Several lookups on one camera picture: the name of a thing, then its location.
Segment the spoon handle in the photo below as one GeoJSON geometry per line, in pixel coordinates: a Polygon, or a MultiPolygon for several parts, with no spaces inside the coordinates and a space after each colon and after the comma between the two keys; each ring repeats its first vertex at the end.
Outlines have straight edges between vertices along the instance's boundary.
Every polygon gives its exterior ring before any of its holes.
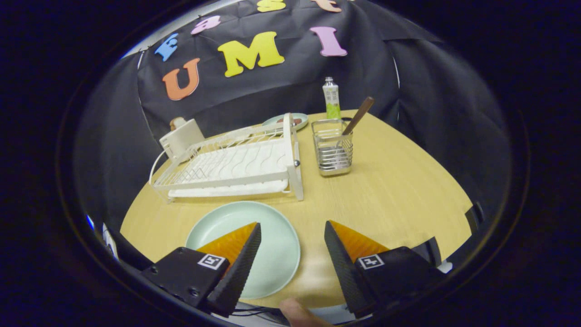
{"type": "Polygon", "coordinates": [[[361,118],[363,118],[363,115],[365,115],[365,113],[367,113],[369,111],[369,109],[371,108],[371,106],[373,105],[374,102],[375,102],[375,100],[372,97],[367,97],[363,101],[363,103],[361,104],[361,106],[359,107],[357,112],[355,113],[355,116],[353,117],[351,122],[349,122],[349,125],[347,125],[347,128],[345,128],[345,130],[343,131],[343,135],[348,135],[349,133],[351,133],[353,128],[355,128],[355,125],[357,125],[359,120],[361,120],[361,118]]]}

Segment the utensil holder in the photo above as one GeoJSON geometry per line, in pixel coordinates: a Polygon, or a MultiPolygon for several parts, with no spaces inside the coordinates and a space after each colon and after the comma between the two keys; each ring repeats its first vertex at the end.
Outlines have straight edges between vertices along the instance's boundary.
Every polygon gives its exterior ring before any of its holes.
{"type": "Polygon", "coordinates": [[[319,173],[332,176],[349,173],[353,161],[353,132],[342,135],[347,123],[324,119],[311,123],[319,173]]]}

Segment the yellow letter m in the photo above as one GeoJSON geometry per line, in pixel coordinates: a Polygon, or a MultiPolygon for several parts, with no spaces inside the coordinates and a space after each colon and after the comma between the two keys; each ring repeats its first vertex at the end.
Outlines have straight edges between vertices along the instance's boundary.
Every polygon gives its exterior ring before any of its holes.
{"type": "Polygon", "coordinates": [[[246,48],[238,41],[230,41],[218,47],[218,51],[224,53],[227,70],[224,73],[226,77],[238,75],[244,71],[238,61],[248,69],[254,69],[256,58],[260,55],[258,65],[267,67],[282,63],[285,58],[278,54],[277,46],[274,44],[276,32],[263,32],[256,34],[250,48],[246,48]]]}

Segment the finger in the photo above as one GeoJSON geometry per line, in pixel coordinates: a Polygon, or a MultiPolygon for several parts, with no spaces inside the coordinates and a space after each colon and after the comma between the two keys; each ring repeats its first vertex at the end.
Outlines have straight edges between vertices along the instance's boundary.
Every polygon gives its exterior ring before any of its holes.
{"type": "Polygon", "coordinates": [[[287,298],[279,305],[282,314],[290,322],[291,327],[330,327],[330,323],[315,316],[302,306],[295,298],[287,298]]]}

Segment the dish rack tray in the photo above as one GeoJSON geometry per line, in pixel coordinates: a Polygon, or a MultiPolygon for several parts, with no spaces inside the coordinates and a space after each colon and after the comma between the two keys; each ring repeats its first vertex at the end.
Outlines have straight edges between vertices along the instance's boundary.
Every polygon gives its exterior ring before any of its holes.
{"type": "Polygon", "coordinates": [[[299,141],[292,114],[281,123],[246,127],[192,144],[149,184],[167,202],[176,197],[290,193],[303,200],[299,141]]]}

